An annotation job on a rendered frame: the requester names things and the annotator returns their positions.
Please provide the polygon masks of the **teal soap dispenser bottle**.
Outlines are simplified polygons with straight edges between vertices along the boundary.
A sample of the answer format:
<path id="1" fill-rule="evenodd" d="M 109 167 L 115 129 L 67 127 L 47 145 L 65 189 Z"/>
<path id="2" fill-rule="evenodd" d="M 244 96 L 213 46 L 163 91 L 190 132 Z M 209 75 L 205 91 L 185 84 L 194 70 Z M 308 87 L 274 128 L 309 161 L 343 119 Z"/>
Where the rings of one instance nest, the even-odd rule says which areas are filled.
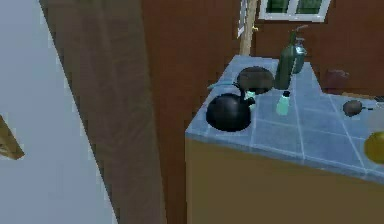
<path id="1" fill-rule="evenodd" d="M 296 58 L 295 58 L 295 64 L 293 67 L 293 74 L 298 74 L 301 72 L 303 65 L 304 65 L 304 59 L 307 54 L 306 49 L 303 46 L 304 38 L 303 37 L 296 37 L 295 42 L 295 50 L 296 50 Z"/>

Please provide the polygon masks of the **white framed window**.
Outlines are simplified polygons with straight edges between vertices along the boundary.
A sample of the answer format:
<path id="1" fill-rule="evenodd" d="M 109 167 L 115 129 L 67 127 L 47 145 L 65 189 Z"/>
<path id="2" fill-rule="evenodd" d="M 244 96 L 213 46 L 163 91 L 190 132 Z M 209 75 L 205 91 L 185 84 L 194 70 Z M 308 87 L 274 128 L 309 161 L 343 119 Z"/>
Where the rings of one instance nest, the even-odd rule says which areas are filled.
<path id="1" fill-rule="evenodd" d="M 331 0 L 261 0 L 259 19 L 324 22 Z"/>

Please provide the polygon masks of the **small dark brown round object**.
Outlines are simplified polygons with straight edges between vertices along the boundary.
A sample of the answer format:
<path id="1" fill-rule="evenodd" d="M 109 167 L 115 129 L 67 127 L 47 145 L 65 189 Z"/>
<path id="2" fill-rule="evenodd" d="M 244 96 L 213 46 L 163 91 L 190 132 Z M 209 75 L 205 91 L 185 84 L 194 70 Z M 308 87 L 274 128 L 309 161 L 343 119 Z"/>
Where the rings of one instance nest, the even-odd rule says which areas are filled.
<path id="1" fill-rule="evenodd" d="M 363 110 L 372 110 L 372 107 L 366 107 L 359 100 L 350 100 L 343 104 L 343 112 L 348 117 L 360 114 Z"/>

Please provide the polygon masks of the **dark round pan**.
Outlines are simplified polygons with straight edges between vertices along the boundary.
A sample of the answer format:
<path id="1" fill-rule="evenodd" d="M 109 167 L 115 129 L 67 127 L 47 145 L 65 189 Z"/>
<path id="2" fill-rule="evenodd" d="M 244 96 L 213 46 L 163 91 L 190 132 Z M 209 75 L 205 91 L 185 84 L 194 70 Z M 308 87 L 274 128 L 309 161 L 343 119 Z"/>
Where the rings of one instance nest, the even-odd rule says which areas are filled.
<path id="1" fill-rule="evenodd" d="M 237 83 L 245 91 L 264 94 L 274 86 L 274 76 L 266 68 L 260 66 L 247 67 L 243 69 L 236 79 Z"/>

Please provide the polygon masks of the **blue tiled kitchen counter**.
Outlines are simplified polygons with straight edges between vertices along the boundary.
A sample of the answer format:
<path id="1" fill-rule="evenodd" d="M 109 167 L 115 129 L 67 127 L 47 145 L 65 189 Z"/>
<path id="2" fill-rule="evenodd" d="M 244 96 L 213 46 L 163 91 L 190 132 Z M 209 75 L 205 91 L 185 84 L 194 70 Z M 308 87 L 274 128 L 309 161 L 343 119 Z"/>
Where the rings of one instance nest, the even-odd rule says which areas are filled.
<path id="1" fill-rule="evenodd" d="M 384 165 L 364 154 L 375 109 L 347 117 L 306 63 L 282 93 L 256 98 L 252 123 L 222 132 L 199 109 L 185 135 L 187 224 L 384 224 Z"/>

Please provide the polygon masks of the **brown wooden object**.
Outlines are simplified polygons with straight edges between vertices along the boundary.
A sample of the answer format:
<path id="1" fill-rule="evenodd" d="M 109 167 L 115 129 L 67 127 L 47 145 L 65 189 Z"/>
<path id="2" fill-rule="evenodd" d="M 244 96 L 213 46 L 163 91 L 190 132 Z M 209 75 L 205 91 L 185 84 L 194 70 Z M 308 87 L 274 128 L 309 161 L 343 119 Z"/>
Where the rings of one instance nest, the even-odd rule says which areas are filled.
<path id="1" fill-rule="evenodd" d="M 0 155 L 17 160 L 25 155 L 13 133 L 0 115 Z"/>

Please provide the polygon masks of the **black kettle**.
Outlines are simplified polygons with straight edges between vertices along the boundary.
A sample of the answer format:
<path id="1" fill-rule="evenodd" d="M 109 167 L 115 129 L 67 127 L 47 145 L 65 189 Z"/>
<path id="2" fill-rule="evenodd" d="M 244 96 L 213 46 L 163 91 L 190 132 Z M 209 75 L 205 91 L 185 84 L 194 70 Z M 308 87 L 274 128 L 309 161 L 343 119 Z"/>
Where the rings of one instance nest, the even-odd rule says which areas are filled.
<path id="1" fill-rule="evenodd" d="M 237 82 L 232 82 L 240 94 L 224 93 L 216 96 L 207 106 L 206 121 L 217 130 L 237 132 L 251 124 L 252 105 L 254 98 L 245 98 L 246 91 Z"/>

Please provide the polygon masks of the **tan wooden post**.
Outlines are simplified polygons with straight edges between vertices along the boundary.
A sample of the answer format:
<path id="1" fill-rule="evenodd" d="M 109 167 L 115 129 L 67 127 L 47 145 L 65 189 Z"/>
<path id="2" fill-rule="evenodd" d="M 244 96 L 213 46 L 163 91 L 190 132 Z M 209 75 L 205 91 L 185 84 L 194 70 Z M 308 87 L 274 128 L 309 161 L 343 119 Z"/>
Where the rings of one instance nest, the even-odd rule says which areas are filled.
<path id="1" fill-rule="evenodd" d="M 241 35 L 240 51 L 242 56 L 249 56 L 252 44 L 252 34 L 257 12 L 258 0 L 247 0 L 247 10 L 244 23 L 244 31 Z"/>

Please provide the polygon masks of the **yellow green round fruit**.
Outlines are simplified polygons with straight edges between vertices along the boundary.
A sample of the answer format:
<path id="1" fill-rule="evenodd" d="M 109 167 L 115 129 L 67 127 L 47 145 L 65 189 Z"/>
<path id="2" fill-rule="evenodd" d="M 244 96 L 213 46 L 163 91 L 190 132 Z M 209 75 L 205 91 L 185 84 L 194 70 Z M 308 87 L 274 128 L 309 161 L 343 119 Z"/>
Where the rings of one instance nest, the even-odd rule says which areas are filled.
<path id="1" fill-rule="evenodd" d="M 364 153 L 369 160 L 384 164 L 384 131 L 373 132 L 365 140 Z"/>

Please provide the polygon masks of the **small light green bottle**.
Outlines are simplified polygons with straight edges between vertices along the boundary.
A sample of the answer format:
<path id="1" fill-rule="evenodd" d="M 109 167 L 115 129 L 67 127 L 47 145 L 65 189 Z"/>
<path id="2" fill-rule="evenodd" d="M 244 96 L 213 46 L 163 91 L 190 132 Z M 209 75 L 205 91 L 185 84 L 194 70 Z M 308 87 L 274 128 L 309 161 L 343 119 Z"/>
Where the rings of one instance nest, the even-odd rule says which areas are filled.
<path id="1" fill-rule="evenodd" d="M 281 116 L 285 116 L 289 111 L 290 92 L 284 91 L 276 105 L 276 113 Z"/>

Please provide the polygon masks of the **dark green tall bottle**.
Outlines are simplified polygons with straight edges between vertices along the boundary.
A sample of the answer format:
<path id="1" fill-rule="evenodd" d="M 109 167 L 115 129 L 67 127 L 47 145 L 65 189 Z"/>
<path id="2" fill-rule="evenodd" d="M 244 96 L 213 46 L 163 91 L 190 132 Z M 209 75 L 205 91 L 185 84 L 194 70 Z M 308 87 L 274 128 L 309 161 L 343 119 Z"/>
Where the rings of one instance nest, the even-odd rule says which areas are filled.
<path id="1" fill-rule="evenodd" d="M 287 90 L 290 86 L 292 69 L 296 57 L 295 50 L 296 31 L 292 30 L 288 45 L 282 50 L 275 75 L 274 87 L 278 90 Z"/>

